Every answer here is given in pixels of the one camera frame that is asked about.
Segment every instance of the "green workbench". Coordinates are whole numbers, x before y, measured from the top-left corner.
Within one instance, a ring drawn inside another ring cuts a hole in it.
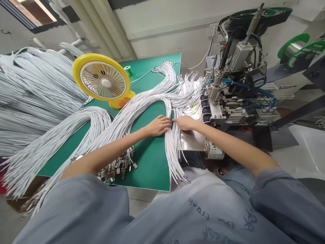
[[[163,59],[171,60],[172,62],[180,62],[181,53],[165,55],[153,58],[145,58],[121,62],[121,66],[131,66],[134,77],[131,81],[136,80],[153,69],[155,66],[160,66]],[[180,63],[174,65],[174,70],[179,75]],[[157,73],[148,73],[142,79],[131,83],[131,90],[136,94],[150,90],[162,82],[164,78]],[[106,109],[111,115],[116,116],[119,110],[109,107],[108,102],[94,99],[87,106],[98,106]],[[149,106],[143,114],[138,117],[132,127],[131,132],[134,132],[143,126],[150,123],[158,115],[166,115],[166,107],[164,102],[156,102]],[[58,168],[67,160],[73,153],[76,147],[81,142],[82,138],[90,128],[90,121],[76,131],[63,146],[53,155],[47,164],[39,171],[38,175],[53,176]],[[169,169],[165,152],[165,136],[149,137],[135,145],[135,153],[132,160],[139,166],[137,169],[132,167],[131,171],[126,172],[124,180],[121,175],[117,175],[113,184],[133,186],[154,190],[170,190]]]

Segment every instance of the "window frame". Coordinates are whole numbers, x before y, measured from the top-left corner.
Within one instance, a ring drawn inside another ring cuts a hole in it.
[[[10,1],[0,0],[0,5],[34,34],[38,34],[55,27],[66,25],[66,23],[62,19],[60,19],[59,15],[51,8],[47,0],[40,0],[40,2],[56,18],[57,21],[37,27],[22,12],[20,12],[20,10],[17,9]]]

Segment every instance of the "fan grille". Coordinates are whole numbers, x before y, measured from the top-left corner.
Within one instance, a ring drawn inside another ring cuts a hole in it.
[[[126,90],[126,81],[121,72],[104,62],[85,64],[80,71],[80,77],[91,93],[102,98],[115,99],[122,96]]]

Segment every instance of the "forearm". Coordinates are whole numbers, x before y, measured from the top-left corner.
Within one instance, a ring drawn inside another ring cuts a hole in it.
[[[73,162],[64,171],[61,180],[77,174],[97,173],[117,159],[128,148],[146,138],[148,135],[144,128],[98,148]]]
[[[279,167],[273,158],[256,147],[202,122],[195,122],[193,130],[212,141],[231,158],[251,171],[255,177],[264,169]]]

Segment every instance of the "yellow fan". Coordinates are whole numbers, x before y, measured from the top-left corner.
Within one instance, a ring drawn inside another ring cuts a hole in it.
[[[130,90],[130,78],[122,66],[101,54],[84,54],[72,66],[78,86],[93,98],[108,101],[109,106],[121,109],[135,96]]]

